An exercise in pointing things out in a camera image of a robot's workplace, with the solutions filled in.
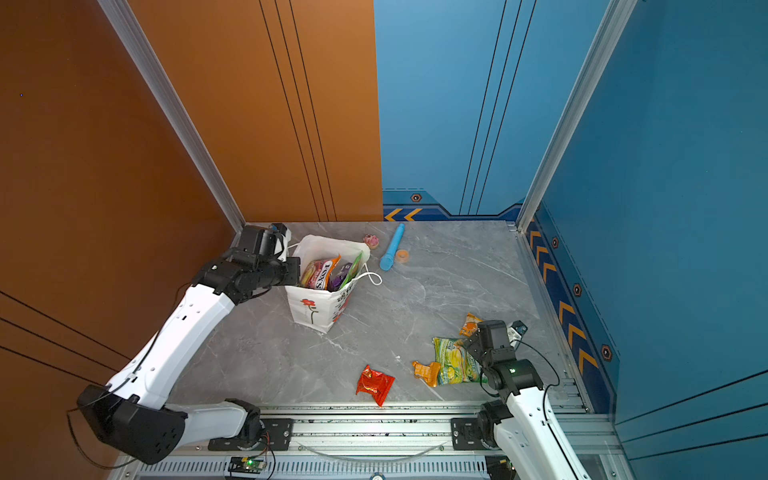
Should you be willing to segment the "green Fox's tea candy bag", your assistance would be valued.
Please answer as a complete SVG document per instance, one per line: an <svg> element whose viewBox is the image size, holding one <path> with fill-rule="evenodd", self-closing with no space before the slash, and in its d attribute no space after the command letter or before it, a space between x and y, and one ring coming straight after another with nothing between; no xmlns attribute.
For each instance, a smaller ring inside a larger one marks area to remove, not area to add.
<svg viewBox="0 0 768 480"><path fill-rule="evenodd" d="M433 346L435 361L440 366L439 386L481 381L481 366L464 348L461 339L434 337Z"/></svg>

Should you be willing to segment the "orange Fox's fruits candy bag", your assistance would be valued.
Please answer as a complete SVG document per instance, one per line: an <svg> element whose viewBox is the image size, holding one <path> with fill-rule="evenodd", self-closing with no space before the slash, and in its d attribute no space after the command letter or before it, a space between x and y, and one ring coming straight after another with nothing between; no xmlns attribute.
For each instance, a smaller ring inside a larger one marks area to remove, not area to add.
<svg viewBox="0 0 768 480"><path fill-rule="evenodd" d="M341 259L341 256L337 256L310 262L302 273L300 286L311 290L326 290Z"/></svg>

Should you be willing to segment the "small orange snack packet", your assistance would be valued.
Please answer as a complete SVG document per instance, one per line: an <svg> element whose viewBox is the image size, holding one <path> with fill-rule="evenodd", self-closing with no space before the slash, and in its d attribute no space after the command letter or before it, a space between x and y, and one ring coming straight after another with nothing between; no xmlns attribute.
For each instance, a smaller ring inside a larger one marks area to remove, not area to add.
<svg viewBox="0 0 768 480"><path fill-rule="evenodd" d="M438 386L441 371L440 363L431 362L429 364L422 364L418 361L413 361L412 367L415 378L422 380L430 388L436 388Z"/></svg>

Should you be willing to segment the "white floral paper bag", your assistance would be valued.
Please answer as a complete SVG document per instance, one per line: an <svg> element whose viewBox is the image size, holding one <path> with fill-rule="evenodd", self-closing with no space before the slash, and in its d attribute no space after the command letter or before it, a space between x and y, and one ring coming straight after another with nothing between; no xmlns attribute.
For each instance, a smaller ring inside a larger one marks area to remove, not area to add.
<svg viewBox="0 0 768 480"><path fill-rule="evenodd" d="M341 318L354 288L369 281L383 283L368 269L371 251L364 243L307 235L293 255L300 259L297 286L285 288L294 323L328 333Z"/></svg>

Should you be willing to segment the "purple Fox's candy bag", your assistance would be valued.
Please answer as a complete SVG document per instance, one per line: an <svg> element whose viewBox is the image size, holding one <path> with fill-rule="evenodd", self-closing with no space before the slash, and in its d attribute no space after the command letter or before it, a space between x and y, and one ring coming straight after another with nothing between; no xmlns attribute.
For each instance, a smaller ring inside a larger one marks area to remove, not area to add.
<svg viewBox="0 0 768 480"><path fill-rule="evenodd" d="M351 262L347 262L344 265L340 266L337 270L334 271L334 273L331 275L327 290L329 292L336 292L340 290L340 285L343 282L348 269L350 268Z"/></svg>

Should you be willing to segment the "green Lays chips bag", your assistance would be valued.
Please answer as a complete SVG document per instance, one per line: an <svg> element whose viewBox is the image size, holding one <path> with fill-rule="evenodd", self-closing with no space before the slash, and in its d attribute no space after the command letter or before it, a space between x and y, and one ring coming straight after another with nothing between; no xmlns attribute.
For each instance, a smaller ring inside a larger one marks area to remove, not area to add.
<svg viewBox="0 0 768 480"><path fill-rule="evenodd" d="M363 263L364 263L364 255L362 252L360 252L355 258L355 261L351 263L350 268L348 269L347 274L340 285L340 289L344 289L348 284L350 284L355 279Z"/></svg>

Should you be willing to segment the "red foil snack packet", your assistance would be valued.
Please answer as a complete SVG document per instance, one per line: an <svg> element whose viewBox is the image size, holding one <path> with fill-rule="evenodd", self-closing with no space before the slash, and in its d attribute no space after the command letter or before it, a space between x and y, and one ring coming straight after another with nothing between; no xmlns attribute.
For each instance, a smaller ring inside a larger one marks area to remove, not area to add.
<svg viewBox="0 0 768 480"><path fill-rule="evenodd" d="M369 394L375 403L382 407L394 382L394 377L374 370L370 365L367 365L358 379L356 393Z"/></svg>

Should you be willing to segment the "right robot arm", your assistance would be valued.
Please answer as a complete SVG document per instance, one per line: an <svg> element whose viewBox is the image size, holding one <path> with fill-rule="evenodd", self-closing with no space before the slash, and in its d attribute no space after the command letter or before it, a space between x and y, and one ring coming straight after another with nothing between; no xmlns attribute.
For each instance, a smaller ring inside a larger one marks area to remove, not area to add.
<svg viewBox="0 0 768 480"><path fill-rule="evenodd" d="M479 323L463 348L498 395L478 414L483 441L501 450L521 479L588 479L552 411L548 388L533 363L517 357L507 325Z"/></svg>

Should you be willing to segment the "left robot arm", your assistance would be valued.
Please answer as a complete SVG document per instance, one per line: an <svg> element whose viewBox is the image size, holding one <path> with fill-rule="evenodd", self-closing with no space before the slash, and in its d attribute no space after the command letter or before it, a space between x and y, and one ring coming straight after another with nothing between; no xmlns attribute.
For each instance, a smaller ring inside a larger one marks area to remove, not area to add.
<svg viewBox="0 0 768 480"><path fill-rule="evenodd" d="M206 263L142 350L104 386L88 386L80 412L102 443L153 465L177 447L223 441L248 450L263 443L259 407L237 399L176 405L169 395L213 329L239 304L278 286L295 286L300 260L288 253L282 223L246 226L237 242Z"/></svg>

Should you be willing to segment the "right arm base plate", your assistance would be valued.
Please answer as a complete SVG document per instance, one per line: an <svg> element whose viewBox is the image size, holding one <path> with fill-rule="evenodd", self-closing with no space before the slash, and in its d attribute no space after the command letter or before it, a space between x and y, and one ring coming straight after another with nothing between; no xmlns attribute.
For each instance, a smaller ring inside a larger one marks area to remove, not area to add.
<svg viewBox="0 0 768 480"><path fill-rule="evenodd" d="M484 436L477 418L450 420L452 447L456 451L497 450L493 440Z"/></svg>

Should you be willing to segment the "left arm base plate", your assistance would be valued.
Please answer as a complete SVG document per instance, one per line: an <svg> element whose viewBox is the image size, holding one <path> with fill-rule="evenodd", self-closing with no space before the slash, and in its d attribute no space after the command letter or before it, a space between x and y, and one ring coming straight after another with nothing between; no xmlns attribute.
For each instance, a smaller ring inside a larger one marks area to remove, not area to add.
<svg viewBox="0 0 768 480"><path fill-rule="evenodd" d="M288 418L267 418L246 424L235 437L216 438L208 442L209 451L287 451L293 434L294 421Z"/></svg>

